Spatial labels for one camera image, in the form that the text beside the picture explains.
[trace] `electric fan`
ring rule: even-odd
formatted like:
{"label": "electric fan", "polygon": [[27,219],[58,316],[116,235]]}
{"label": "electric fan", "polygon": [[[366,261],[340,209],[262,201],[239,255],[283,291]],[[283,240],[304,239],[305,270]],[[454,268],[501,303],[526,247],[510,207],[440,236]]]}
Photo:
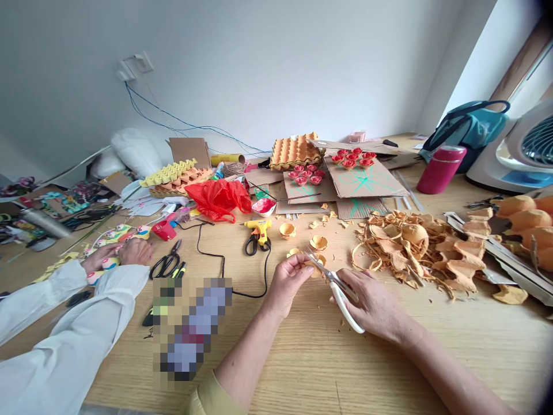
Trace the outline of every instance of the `electric fan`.
{"label": "electric fan", "polygon": [[553,184],[553,99],[507,123],[482,151],[467,179],[509,193],[528,193]]}

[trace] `person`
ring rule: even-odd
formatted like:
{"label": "person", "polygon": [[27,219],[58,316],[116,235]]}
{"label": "person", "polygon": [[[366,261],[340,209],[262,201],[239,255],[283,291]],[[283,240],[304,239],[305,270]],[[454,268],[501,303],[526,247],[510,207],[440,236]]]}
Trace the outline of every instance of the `person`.
{"label": "person", "polygon": [[[189,396],[185,414],[248,412],[278,328],[299,288],[313,273],[313,267],[303,267],[309,260],[304,254],[295,254],[276,267],[262,306],[220,365]],[[400,348],[453,415],[516,414],[407,315],[372,273],[341,269],[337,274],[358,296],[357,304],[346,301],[355,321],[368,333]]]}
{"label": "person", "polygon": [[121,246],[121,264],[100,277],[93,298],[69,310],[30,352],[0,362],[2,415],[79,412],[100,364],[127,327],[135,298],[148,281],[152,246],[143,239],[131,239],[101,247],[83,262],[67,262],[48,280],[0,302],[0,326],[13,336],[63,302],[68,292],[86,287],[86,275],[101,270],[102,260],[114,256],[117,246]]}

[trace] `white sleeve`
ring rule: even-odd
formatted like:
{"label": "white sleeve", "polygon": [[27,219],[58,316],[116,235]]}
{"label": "white sleeve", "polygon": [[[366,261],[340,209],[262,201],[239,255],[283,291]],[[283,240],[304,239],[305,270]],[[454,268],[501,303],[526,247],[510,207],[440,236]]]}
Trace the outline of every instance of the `white sleeve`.
{"label": "white sleeve", "polygon": [[86,286],[86,271],[73,260],[49,279],[10,294],[0,301],[0,346]]}
{"label": "white sleeve", "polygon": [[105,273],[96,295],[71,309],[30,352],[0,362],[2,414],[77,414],[103,359],[127,327],[149,268]]}

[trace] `hand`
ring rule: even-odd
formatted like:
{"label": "hand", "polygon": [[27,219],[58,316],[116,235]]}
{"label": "hand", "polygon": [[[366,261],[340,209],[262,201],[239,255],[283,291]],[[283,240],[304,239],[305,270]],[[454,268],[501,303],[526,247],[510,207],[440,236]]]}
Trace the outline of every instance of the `hand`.
{"label": "hand", "polygon": [[133,238],[119,250],[121,265],[148,265],[154,248],[143,239]]}
{"label": "hand", "polygon": [[264,310],[280,320],[288,316],[296,293],[315,270],[311,265],[302,267],[307,261],[310,261],[307,255],[295,254],[276,266],[271,286],[262,305]]}
{"label": "hand", "polygon": [[[403,348],[417,343],[422,327],[405,313],[384,285],[368,271],[341,269],[338,277],[357,294],[357,304],[344,299],[346,308],[363,329]],[[336,304],[334,297],[330,302]]]}
{"label": "hand", "polygon": [[88,258],[81,262],[86,275],[94,271],[100,271],[102,269],[102,261],[105,258],[113,258],[115,256],[115,249],[122,245],[122,243],[104,245],[91,253]]}

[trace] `teal backpack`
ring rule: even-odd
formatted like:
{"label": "teal backpack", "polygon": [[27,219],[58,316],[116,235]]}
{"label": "teal backpack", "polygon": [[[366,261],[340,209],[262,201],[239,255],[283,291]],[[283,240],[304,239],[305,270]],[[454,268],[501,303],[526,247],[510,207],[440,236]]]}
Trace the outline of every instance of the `teal backpack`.
{"label": "teal backpack", "polygon": [[[504,104],[501,112],[487,110],[492,104]],[[426,140],[419,154],[428,162],[443,144],[467,149],[457,173],[466,173],[484,147],[495,140],[505,127],[510,104],[507,101],[472,101],[449,111],[436,131]]]}

